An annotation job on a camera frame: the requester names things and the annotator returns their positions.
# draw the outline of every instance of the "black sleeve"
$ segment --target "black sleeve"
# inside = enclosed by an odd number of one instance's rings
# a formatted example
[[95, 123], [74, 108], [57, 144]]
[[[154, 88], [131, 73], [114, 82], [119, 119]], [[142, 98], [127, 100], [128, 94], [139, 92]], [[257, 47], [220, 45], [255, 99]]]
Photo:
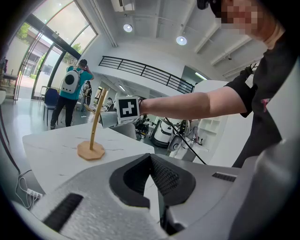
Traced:
[[255, 95], [257, 86], [253, 85], [252, 88], [248, 87], [248, 85], [245, 83], [247, 78], [252, 74], [251, 67], [246, 67], [244, 70], [240, 72], [240, 75], [237, 76], [232, 82], [229, 82], [227, 87], [232, 88], [235, 90], [240, 98], [242, 99], [247, 112], [241, 113], [241, 115], [245, 118], [252, 112], [252, 99]]

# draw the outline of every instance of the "black t-shirt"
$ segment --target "black t-shirt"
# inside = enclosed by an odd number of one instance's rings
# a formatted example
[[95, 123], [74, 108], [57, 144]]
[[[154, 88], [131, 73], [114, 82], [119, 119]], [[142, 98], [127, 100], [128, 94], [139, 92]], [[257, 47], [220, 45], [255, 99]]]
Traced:
[[281, 141], [281, 135], [266, 105], [288, 77], [296, 58], [297, 54], [290, 50], [284, 34], [272, 50], [263, 54], [254, 74], [253, 86], [246, 83], [252, 74], [251, 67], [245, 68], [226, 85], [233, 88], [244, 102], [247, 112], [241, 115], [247, 117], [252, 111], [254, 114], [250, 136], [233, 167], [242, 167], [248, 157], [257, 156], [267, 147]]

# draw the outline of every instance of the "teal shirt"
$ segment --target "teal shirt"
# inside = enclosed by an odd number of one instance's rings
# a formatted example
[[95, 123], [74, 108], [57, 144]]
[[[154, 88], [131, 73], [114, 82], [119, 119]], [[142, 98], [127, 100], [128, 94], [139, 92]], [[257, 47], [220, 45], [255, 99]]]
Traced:
[[[73, 66], [68, 67], [67, 72], [72, 71], [73, 68], [74, 68]], [[67, 92], [60, 91], [60, 95], [64, 98], [77, 100], [79, 98], [79, 93], [81, 92], [81, 87], [83, 86], [84, 82], [93, 78], [92, 74], [89, 74], [88, 72], [81, 70], [79, 67], [76, 70], [79, 71], [79, 73], [81, 72], [80, 88], [78, 88], [74, 93], [67, 93]]]

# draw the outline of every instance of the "black railing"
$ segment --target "black railing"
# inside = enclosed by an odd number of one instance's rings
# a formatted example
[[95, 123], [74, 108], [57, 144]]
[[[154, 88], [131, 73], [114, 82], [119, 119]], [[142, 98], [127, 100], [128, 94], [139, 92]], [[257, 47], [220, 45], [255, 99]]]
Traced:
[[194, 89], [192, 84], [179, 77], [176, 77], [156, 67], [128, 59], [103, 56], [99, 66], [114, 68], [146, 77], [182, 93], [190, 93]]

